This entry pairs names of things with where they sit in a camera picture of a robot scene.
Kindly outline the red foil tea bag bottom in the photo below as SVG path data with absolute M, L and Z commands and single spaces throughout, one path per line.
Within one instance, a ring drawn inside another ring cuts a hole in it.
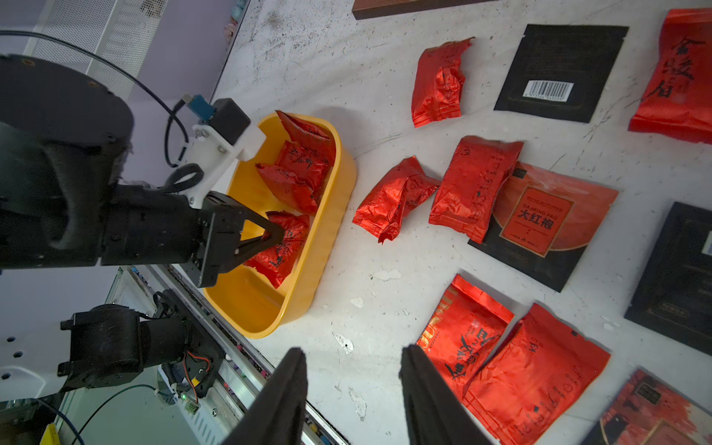
M 283 241 L 260 252 L 244 265 L 266 277 L 274 289 L 278 289 L 291 274 L 300 252 L 310 233 L 309 215 L 296 215 L 287 211 L 267 211 L 268 220 L 281 226 L 285 233 Z

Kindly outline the black red label tea bag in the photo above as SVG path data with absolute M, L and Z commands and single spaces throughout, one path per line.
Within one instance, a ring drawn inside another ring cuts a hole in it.
M 502 186 L 489 229 L 468 244 L 560 292 L 619 191 L 523 162 Z

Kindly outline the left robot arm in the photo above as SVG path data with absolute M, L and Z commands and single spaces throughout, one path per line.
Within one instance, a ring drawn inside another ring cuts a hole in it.
M 187 158 L 162 187 L 124 185 L 131 109 L 59 64 L 1 59 L 3 269 L 180 264 L 212 287 L 279 244 L 283 228 L 214 190 L 265 134 L 230 98 L 190 98 L 200 117 Z

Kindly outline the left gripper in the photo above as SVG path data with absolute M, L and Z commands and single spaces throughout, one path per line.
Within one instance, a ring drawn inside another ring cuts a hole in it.
M 220 274 L 256 259 L 284 241 L 287 213 L 267 211 L 247 220 L 247 208 L 233 198 L 209 192 L 198 212 L 198 244 L 183 269 L 199 289 L 214 287 Z M 246 239 L 242 232 L 246 229 Z

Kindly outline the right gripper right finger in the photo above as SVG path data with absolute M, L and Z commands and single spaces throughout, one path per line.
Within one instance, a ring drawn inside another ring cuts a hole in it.
M 412 444 L 488 444 L 423 350 L 402 350 L 400 381 L 409 441 Z

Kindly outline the red foil tea bag top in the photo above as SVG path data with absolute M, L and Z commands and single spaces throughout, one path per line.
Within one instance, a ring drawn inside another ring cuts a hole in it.
M 465 85 L 462 57 L 474 40 L 470 37 L 447 42 L 423 52 L 417 64 L 412 95 L 415 128 L 462 116 L 461 99 Z

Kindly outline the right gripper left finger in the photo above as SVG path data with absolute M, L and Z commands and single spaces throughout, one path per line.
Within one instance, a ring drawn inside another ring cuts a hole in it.
M 300 444 L 307 392 L 306 356 L 291 348 L 222 444 Z

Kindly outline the red foil tea bag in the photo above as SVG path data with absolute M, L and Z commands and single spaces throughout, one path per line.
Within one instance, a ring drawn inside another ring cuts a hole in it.
M 458 400 L 513 321 L 514 314 L 459 274 L 443 292 L 417 345 Z
M 417 64 L 412 95 L 415 128 L 462 116 L 461 99 L 465 85 L 462 57 L 474 40 L 470 37 L 447 42 L 423 52 Z
M 285 233 L 283 241 L 260 252 L 244 265 L 266 277 L 274 289 L 278 289 L 291 274 L 300 252 L 310 233 L 309 215 L 296 215 L 287 211 L 267 211 L 268 220 L 281 226 Z
M 659 61 L 629 130 L 711 143 L 711 9 L 671 9 Z
M 463 137 L 431 207 L 428 222 L 480 243 L 502 186 L 512 176 L 524 143 Z
M 533 444 L 609 360 L 609 352 L 534 304 L 467 385 L 463 404 L 500 443 Z
M 400 235 L 405 217 L 428 200 L 440 184 L 426 175 L 416 157 L 403 159 L 365 197 L 352 222 L 380 244 L 393 241 Z

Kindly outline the black tea bag barcode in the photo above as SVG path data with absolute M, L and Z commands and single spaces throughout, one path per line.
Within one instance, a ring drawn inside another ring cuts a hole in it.
M 590 122 L 628 31 L 625 26 L 528 25 L 494 108 Z

